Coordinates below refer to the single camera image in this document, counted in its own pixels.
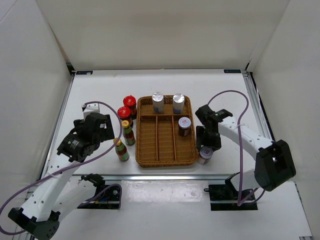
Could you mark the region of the pink spice jar white lid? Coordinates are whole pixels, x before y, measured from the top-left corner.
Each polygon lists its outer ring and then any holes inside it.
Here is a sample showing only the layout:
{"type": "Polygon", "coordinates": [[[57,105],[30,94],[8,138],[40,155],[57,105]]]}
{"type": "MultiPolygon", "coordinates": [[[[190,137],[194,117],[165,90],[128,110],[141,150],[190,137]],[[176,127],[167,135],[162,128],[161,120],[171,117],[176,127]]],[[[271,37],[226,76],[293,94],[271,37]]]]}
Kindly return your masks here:
{"type": "Polygon", "coordinates": [[[207,160],[211,159],[214,151],[211,147],[202,146],[199,151],[198,162],[203,165],[207,160]]]}

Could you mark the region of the yellow cap sauce bottle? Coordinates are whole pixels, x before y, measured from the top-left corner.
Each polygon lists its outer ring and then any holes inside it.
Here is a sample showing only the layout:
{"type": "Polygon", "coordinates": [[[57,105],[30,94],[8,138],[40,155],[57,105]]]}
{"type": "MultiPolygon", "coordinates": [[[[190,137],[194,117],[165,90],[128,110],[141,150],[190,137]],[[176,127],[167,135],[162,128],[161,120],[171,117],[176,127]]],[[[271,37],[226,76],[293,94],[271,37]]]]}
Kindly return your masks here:
{"type": "Polygon", "coordinates": [[[116,137],[113,140],[113,143],[115,144],[115,152],[118,156],[118,159],[122,162],[127,161],[130,158],[130,155],[127,151],[126,146],[123,144],[122,140],[118,137],[116,137]]]}
{"type": "Polygon", "coordinates": [[[128,120],[123,120],[121,122],[121,125],[122,125],[122,131],[123,131],[122,134],[123,134],[125,143],[128,146],[134,145],[136,140],[135,140],[134,132],[133,132],[131,126],[130,126],[129,121],[128,120]]]}

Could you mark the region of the yellow cap sauce bottle front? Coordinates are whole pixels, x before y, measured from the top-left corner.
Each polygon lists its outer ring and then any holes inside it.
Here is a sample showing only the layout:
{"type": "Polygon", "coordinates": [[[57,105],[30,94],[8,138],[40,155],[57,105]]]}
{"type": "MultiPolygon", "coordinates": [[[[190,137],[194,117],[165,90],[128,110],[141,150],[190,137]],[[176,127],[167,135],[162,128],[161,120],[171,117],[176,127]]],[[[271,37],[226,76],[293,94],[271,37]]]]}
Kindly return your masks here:
{"type": "Polygon", "coordinates": [[[118,159],[122,162],[127,161],[130,158],[130,155],[127,151],[126,146],[123,144],[122,140],[118,137],[116,137],[113,140],[113,143],[115,144],[115,152],[118,156],[118,159]]]}

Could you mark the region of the dark spice jar white lid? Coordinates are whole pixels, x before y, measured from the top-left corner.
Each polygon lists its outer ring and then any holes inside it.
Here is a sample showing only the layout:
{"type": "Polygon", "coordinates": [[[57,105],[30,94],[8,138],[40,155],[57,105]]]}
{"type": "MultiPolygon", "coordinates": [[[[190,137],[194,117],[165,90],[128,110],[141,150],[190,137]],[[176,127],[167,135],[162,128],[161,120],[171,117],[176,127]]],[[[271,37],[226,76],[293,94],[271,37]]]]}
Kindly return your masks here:
{"type": "Polygon", "coordinates": [[[189,134],[192,122],[188,117],[181,117],[178,120],[178,134],[185,137],[189,134]]]}

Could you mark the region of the silver cap white shaker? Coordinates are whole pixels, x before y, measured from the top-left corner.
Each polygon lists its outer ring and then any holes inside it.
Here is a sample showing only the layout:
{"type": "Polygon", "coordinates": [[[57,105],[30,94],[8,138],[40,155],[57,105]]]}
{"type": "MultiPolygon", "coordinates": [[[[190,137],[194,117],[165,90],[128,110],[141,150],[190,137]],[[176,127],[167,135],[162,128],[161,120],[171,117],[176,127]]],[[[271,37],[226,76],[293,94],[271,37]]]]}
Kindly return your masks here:
{"type": "Polygon", "coordinates": [[[161,92],[155,92],[151,96],[153,110],[157,114],[164,113],[164,95],[161,92]]]}
{"type": "Polygon", "coordinates": [[[185,96],[181,93],[176,93],[172,97],[172,110],[174,114],[182,114],[185,106],[185,96]]]}

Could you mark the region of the silver cap white shaker front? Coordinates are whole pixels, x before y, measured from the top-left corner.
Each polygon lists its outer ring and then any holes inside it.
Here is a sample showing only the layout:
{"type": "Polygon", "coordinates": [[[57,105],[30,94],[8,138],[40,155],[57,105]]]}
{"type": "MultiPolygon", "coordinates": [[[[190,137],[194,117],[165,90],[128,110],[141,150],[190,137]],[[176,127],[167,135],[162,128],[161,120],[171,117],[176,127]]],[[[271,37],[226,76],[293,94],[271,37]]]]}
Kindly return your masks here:
{"type": "Polygon", "coordinates": [[[155,92],[151,96],[153,110],[157,114],[164,113],[164,95],[161,92],[155,92]]]}

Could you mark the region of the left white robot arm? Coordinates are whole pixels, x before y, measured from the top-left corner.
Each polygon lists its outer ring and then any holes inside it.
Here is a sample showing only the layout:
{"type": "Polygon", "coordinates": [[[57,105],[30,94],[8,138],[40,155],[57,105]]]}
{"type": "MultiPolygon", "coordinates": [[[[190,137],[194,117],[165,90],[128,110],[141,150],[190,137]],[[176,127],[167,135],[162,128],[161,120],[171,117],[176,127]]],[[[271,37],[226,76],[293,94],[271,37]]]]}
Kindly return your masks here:
{"type": "Polygon", "coordinates": [[[57,157],[37,188],[22,206],[12,208],[8,217],[38,240],[50,240],[61,221],[85,200],[100,200],[105,194],[105,181],[98,174],[89,174],[65,195],[62,190],[74,172],[88,163],[86,158],[104,141],[115,137],[108,114],[90,113],[73,122],[74,128],[57,148],[57,157]]]}

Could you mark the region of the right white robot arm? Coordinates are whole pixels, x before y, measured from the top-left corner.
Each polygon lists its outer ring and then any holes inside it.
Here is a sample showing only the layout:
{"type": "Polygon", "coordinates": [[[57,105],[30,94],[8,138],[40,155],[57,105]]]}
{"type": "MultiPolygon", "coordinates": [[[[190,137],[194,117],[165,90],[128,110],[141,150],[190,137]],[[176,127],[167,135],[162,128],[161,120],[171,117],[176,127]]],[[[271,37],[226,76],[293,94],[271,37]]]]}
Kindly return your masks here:
{"type": "Polygon", "coordinates": [[[201,122],[196,127],[196,148],[202,163],[222,147],[221,136],[227,137],[247,152],[255,161],[254,169],[229,176],[217,192],[227,200],[250,198],[258,188],[273,191],[296,175],[290,147],[284,140],[273,141],[241,126],[233,115],[222,109],[213,111],[206,104],[195,115],[201,122]]]}

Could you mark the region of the red cap sauce jar front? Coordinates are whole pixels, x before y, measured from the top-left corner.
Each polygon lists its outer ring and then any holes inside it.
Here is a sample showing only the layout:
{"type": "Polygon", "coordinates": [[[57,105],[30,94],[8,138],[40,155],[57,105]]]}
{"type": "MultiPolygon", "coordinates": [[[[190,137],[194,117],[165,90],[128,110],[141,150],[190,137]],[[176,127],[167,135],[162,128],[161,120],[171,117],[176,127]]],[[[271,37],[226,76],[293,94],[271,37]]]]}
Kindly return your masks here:
{"type": "Polygon", "coordinates": [[[128,121],[130,126],[133,127],[134,122],[131,115],[131,110],[127,106],[122,106],[117,110],[117,114],[122,121],[128,121]]]}

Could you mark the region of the red cap sauce jar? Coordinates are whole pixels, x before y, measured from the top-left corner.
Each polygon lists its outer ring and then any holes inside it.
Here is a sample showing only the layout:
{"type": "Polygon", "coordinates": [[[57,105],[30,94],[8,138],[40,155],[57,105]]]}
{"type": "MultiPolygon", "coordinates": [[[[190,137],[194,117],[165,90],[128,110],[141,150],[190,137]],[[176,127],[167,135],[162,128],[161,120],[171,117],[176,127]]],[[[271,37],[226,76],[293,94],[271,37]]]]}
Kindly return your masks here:
{"type": "Polygon", "coordinates": [[[134,122],[131,115],[131,110],[127,106],[122,106],[117,110],[117,114],[122,121],[128,121],[130,126],[133,127],[134,122]]]}
{"type": "Polygon", "coordinates": [[[135,120],[137,118],[137,101],[136,98],[132,95],[124,97],[123,104],[125,107],[130,109],[131,118],[135,120]]]}

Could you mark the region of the red cap sauce jar rear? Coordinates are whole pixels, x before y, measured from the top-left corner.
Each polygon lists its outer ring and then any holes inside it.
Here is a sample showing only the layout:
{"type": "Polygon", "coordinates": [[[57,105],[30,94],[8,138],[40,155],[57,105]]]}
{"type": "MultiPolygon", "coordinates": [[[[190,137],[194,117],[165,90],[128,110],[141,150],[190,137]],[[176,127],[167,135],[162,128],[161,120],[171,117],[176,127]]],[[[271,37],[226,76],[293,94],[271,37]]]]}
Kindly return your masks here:
{"type": "Polygon", "coordinates": [[[124,97],[123,104],[125,107],[130,109],[131,118],[135,120],[137,118],[137,101],[136,98],[132,95],[124,97]]]}

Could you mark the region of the woven wicker divided tray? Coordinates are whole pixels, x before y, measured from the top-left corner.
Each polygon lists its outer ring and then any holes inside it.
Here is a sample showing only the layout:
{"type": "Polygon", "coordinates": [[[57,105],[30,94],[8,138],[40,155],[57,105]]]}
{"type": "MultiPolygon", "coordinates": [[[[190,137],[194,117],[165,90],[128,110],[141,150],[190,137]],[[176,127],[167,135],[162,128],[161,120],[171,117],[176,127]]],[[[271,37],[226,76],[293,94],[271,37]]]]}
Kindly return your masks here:
{"type": "Polygon", "coordinates": [[[198,159],[196,131],[191,100],[185,97],[182,114],[173,112],[173,96],[164,96],[164,113],[153,109],[152,97],[143,96],[137,101],[135,160],[142,168],[189,166],[198,159]],[[186,136],[179,135],[178,121],[191,120],[186,136]]]}

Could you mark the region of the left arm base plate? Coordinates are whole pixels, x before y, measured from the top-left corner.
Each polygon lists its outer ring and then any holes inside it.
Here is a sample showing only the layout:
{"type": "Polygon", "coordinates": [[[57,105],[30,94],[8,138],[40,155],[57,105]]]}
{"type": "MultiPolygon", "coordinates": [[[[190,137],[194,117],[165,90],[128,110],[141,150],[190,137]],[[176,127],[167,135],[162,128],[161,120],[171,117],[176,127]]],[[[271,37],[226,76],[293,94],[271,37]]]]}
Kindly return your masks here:
{"type": "Polygon", "coordinates": [[[122,201],[122,186],[118,183],[99,186],[95,196],[81,203],[78,209],[119,210],[122,201]]]}

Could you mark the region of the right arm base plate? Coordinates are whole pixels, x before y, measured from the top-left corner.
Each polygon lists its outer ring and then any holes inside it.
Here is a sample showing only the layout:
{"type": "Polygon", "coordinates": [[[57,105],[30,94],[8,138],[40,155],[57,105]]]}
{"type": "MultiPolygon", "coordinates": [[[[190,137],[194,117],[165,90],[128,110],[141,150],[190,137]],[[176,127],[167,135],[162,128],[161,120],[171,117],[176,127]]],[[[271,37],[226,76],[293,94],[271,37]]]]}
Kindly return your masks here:
{"type": "Polygon", "coordinates": [[[232,196],[224,184],[210,184],[203,191],[209,194],[210,210],[211,211],[257,211],[255,196],[252,195],[241,206],[237,205],[237,196],[232,196]]]}

